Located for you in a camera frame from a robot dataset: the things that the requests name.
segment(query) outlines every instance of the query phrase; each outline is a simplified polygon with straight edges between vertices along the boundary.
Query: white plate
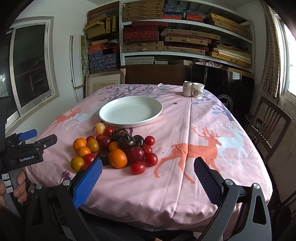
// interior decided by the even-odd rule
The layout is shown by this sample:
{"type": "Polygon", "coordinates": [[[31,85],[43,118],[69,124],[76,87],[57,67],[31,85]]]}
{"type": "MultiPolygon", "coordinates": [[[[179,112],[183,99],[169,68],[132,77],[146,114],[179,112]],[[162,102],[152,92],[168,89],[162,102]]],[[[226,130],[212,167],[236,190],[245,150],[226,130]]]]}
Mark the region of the white plate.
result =
{"type": "Polygon", "coordinates": [[[99,112],[102,121],[115,127],[142,126],[160,115],[162,104],[146,96],[126,96],[105,104],[99,112]]]}

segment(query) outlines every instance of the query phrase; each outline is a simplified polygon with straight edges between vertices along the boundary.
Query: chair backrest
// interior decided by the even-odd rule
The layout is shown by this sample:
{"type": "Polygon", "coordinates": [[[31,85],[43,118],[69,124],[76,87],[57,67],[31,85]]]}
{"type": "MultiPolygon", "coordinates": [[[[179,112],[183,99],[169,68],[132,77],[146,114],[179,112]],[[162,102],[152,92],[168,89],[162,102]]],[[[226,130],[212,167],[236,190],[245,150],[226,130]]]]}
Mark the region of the chair backrest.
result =
{"type": "Polygon", "coordinates": [[[264,163],[267,163],[269,161],[269,159],[281,143],[285,133],[287,132],[291,120],[292,118],[286,112],[284,112],[281,108],[279,108],[277,105],[275,105],[265,97],[261,96],[255,114],[247,127],[247,133],[249,135],[251,132],[254,133],[254,138],[252,139],[253,143],[257,145],[260,142],[266,149],[267,155],[263,158],[264,163]],[[254,127],[254,123],[257,120],[259,110],[263,103],[267,105],[267,110],[265,112],[261,127],[259,130],[257,130],[254,127]],[[273,133],[281,118],[283,118],[286,122],[274,145],[271,147],[267,140],[273,133]]]}

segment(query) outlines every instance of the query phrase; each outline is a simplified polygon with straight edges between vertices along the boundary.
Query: orange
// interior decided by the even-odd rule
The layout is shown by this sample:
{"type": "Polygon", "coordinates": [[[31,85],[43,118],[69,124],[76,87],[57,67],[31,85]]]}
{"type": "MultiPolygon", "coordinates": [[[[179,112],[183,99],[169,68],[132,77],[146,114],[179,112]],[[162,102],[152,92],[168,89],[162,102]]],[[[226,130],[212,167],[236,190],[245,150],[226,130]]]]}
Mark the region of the orange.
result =
{"type": "Polygon", "coordinates": [[[88,148],[88,147],[86,147],[86,146],[82,146],[82,147],[80,147],[79,148],[79,150],[78,150],[78,156],[80,156],[80,157],[84,157],[86,154],[90,154],[91,153],[91,150],[88,148]]]}
{"type": "Polygon", "coordinates": [[[119,149],[118,141],[113,141],[109,145],[109,151],[119,149]]]}
{"type": "Polygon", "coordinates": [[[77,138],[74,142],[73,142],[73,149],[74,151],[77,153],[78,152],[78,149],[82,146],[86,146],[86,139],[80,137],[80,138],[77,138]]]}
{"type": "Polygon", "coordinates": [[[108,159],[110,164],[115,168],[124,168],[128,163],[128,159],[126,158],[126,155],[120,149],[111,151],[109,153],[108,159]]]}

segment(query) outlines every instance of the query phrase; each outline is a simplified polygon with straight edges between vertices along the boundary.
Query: screw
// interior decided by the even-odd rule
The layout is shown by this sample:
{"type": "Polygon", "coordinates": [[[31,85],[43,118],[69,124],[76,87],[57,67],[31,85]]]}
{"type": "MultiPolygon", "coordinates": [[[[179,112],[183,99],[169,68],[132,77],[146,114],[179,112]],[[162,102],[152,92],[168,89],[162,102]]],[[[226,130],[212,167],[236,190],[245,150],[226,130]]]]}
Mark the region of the screw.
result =
{"type": "Polygon", "coordinates": [[[71,182],[70,180],[64,180],[63,181],[63,185],[64,186],[69,186],[70,185],[70,182],[71,182]]]}
{"type": "Polygon", "coordinates": [[[256,189],[259,189],[259,188],[260,188],[260,185],[259,185],[258,183],[254,183],[253,186],[254,186],[254,188],[256,188],[256,189]]]}
{"type": "Polygon", "coordinates": [[[36,185],[36,188],[37,188],[37,189],[41,189],[41,188],[42,188],[42,184],[41,184],[41,183],[37,184],[37,185],[36,185]]]}
{"type": "Polygon", "coordinates": [[[230,179],[226,179],[226,180],[225,180],[225,183],[226,183],[226,185],[228,185],[228,186],[233,185],[233,181],[230,180],[230,179]]]}

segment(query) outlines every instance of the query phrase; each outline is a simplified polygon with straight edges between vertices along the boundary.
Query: finger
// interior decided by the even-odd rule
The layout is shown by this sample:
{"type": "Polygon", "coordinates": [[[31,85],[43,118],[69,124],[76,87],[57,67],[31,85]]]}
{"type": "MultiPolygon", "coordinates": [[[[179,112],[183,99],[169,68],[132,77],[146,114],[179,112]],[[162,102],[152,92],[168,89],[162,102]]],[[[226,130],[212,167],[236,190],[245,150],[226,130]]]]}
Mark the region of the finger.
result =
{"type": "Polygon", "coordinates": [[[3,182],[0,182],[0,196],[6,192],[6,188],[3,182]]]}
{"type": "Polygon", "coordinates": [[[23,183],[20,186],[17,186],[17,188],[13,191],[13,195],[15,197],[20,197],[24,192],[26,192],[26,184],[23,183]]]}
{"type": "Polygon", "coordinates": [[[5,201],[4,201],[3,196],[0,196],[0,207],[6,207],[6,206],[7,205],[6,205],[5,201]]]}
{"type": "Polygon", "coordinates": [[[17,183],[18,185],[22,185],[26,180],[26,175],[23,170],[20,171],[19,175],[17,175],[17,183]]]}
{"type": "Polygon", "coordinates": [[[23,202],[25,202],[27,200],[27,192],[24,192],[18,199],[17,199],[17,201],[19,202],[19,203],[23,203],[23,202]]]}

